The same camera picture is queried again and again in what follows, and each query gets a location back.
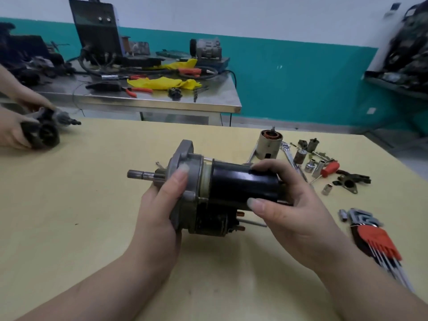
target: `yellow tabletop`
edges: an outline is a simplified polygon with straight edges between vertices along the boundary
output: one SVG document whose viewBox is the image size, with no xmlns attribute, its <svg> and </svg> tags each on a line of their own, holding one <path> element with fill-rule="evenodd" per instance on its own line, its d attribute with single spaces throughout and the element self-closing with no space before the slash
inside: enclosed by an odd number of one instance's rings
<svg viewBox="0 0 428 321">
<path fill-rule="evenodd" d="M 12 320 L 105 266 L 128 246 L 147 181 L 128 169 L 167 165 L 182 139 L 195 153 L 245 162 L 260 130 L 83 119 L 51 151 L 0 149 L 0 319 Z M 428 301 L 428 183 L 359 135 L 283 132 L 341 168 L 369 175 L 358 194 L 320 195 L 342 230 L 340 208 L 361 208 L 384 222 L 416 293 Z M 285 160 L 280 152 L 278 159 Z M 330 176 L 328 181 L 336 179 Z M 314 183 L 319 194 L 327 180 Z M 253 213 L 246 218 L 260 220 Z M 316 275 L 299 265 L 268 228 L 245 226 L 224 238 L 184 232 L 179 262 L 138 320 L 337 320 Z"/>
</svg>

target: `small starter motor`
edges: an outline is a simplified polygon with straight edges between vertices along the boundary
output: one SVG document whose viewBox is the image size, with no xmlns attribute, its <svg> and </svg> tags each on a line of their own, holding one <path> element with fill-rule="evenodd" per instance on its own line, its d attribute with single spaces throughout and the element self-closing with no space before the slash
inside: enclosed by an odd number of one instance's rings
<svg viewBox="0 0 428 321">
<path fill-rule="evenodd" d="M 237 210 L 249 210 L 247 199 L 281 201 L 282 181 L 276 173 L 195 154 L 189 140 L 182 140 L 165 169 L 129 170 L 128 178 L 153 181 L 160 188 L 182 163 L 190 170 L 186 190 L 169 216 L 175 230 L 184 228 L 189 233 L 224 237 L 243 229 L 236 214 Z"/>
</svg>

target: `hand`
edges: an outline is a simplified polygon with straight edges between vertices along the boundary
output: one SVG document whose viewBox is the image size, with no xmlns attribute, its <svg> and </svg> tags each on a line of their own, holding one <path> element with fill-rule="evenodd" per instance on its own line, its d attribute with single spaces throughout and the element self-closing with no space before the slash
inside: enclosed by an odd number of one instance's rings
<svg viewBox="0 0 428 321">
<path fill-rule="evenodd" d="M 181 232 L 174 230 L 169 214 L 187 185 L 189 166 L 182 164 L 158 189 L 152 185 L 141 197 L 136 228 L 126 255 L 145 269 L 167 277 L 180 251 Z"/>
<path fill-rule="evenodd" d="M 31 148 L 30 143 L 22 132 L 21 123 L 23 121 L 38 123 L 33 118 L 27 118 L 0 106 L 0 146 L 18 149 Z"/>
<path fill-rule="evenodd" d="M 19 85 L 16 90 L 10 94 L 10 98 L 21 106 L 28 108 L 32 113 L 38 111 L 41 107 L 52 110 L 56 109 L 44 96 L 23 85 Z"/>
<path fill-rule="evenodd" d="M 314 271 L 329 268 L 344 257 L 352 243 L 315 191 L 288 162 L 266 159 L 252 169 L 275 172 L 286 183 L 287 195 L 294 206 L 250 198 L 248 207 L 265 220 L 289 254 Z"/>
</svg>

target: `screwdriver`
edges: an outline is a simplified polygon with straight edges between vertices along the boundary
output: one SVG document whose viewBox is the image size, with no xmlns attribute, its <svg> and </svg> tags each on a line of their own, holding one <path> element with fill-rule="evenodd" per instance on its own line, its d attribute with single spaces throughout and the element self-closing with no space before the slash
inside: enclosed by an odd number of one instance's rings
<svg viewBox="0 0 428 321">
<path fill-rule="evenodd" d="M 321 175 L 312 180 L 311 183 L 313 183 L 315 180 L 318 180 L 319 178 L 327 178 L 330 174 L 335 173 L 337 170 L 339 170 L 340 164 L 337 161 L 330 162 L 324 169 L 321 170 Z"/>
</svg>

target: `metal workbench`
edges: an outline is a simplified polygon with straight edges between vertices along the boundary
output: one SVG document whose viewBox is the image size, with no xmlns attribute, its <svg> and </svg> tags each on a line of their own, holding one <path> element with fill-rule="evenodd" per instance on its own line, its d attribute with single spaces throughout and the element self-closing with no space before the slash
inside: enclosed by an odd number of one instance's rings
<svg viewBox="0 0 428 321">
<path fill-rule="evenodd" d="M 183 97 L 173 101 L 164 90 L 154 90 L 152 94 L 137 92 L 137 98 L 125 92 L 96 92 L 86 89 L 88 83 L 100 79 L 88 75 L 59 76 L 55 79 L 43 77 L 43 85 L 33 90 L 49 99 L 54 105 L 81 110 L 97 110 L 120 113 L 163 113 L 185 116 L 206 117 L 208 125 L 222 125 L 220 113 L 240 113 L 241 102 L 230 74 L 223 73 L 213 79 L 202 81 L 209 90 L 201 92 L 193 102 L 193 91 L 182 89 Z M 130 86 L 121 80 L 123 86 Z M 11 100 L 0 94 L 0 103 Z"/>
</svg>

